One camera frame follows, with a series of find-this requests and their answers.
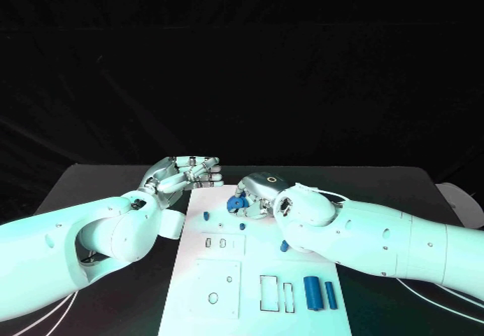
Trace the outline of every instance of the small blue part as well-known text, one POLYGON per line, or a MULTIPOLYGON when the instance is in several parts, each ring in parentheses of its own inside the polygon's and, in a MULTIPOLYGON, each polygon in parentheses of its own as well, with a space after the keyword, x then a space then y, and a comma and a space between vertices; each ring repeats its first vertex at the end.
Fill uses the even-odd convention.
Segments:
POLYGON ((332 283, 329 281, 327 281, 327 282, 324 282, 324 285, 325 285, 327 301, 329 302, 329 308, 337 309, 338 307, 335 305, 332 283))
POLYGON ((232 196, 226 201, 226 210, 230 211, 232 209, 247 208, 249 202, 243 197, 232 196))
POLYGON ((282 244, 280 244, 280 251, 285 252, 285 251, 288 250, 288 248, 289 248, 289 244, 288 244, 288 242, 283 240, 283 241, 282 241, 282 244))
POLYGON ((305 290, 306 308, 314 311, 321 310, 324 307, 322 307, 319 279, 317 276, 304 277, 304 290, 305 290))

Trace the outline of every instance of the blue block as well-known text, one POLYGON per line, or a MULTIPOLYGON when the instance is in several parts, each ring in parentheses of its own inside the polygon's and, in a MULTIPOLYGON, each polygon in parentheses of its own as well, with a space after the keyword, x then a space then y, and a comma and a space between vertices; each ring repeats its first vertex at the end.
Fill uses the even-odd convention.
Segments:
POLYGON ((283 240, 283 241, 282 241, 282 244, 280 244, 280 251, 285 252, 285 251, 288 250, 288 248, 289 248, 289 244, 288 244, 288 242, 283 240))
POLYGON ((304 290, 305 290, 306 308, 314 311, 322 309, 324 307, 322 307, 319 279, 317 276, 306 276, 304 278, 304 290))
POLYGON ((337 309, 338 307, 335 305, 332 283, 329 281, 327 281, 327 282, 324 282, 324 285, 325 285, 327 301, 329 302, 329 308, 337 309))

